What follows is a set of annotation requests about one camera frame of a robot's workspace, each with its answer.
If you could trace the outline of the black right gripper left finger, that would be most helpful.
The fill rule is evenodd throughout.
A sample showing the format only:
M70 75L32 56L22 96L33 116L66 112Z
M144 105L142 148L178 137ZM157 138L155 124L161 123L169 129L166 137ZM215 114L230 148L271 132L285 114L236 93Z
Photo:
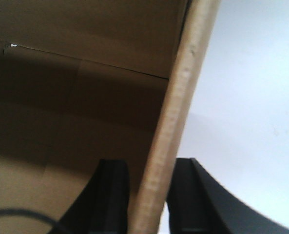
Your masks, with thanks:
M101 159L88 184L59 223L73 234L125 234L129 197L127 163Z

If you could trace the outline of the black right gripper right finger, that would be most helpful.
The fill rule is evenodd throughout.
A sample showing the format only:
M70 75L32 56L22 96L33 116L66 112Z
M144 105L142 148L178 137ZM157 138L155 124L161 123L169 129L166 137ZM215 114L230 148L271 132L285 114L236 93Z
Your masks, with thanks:
M167 195L172 234L289 234L289 193L253 176L237 188L195 158L177 158Z

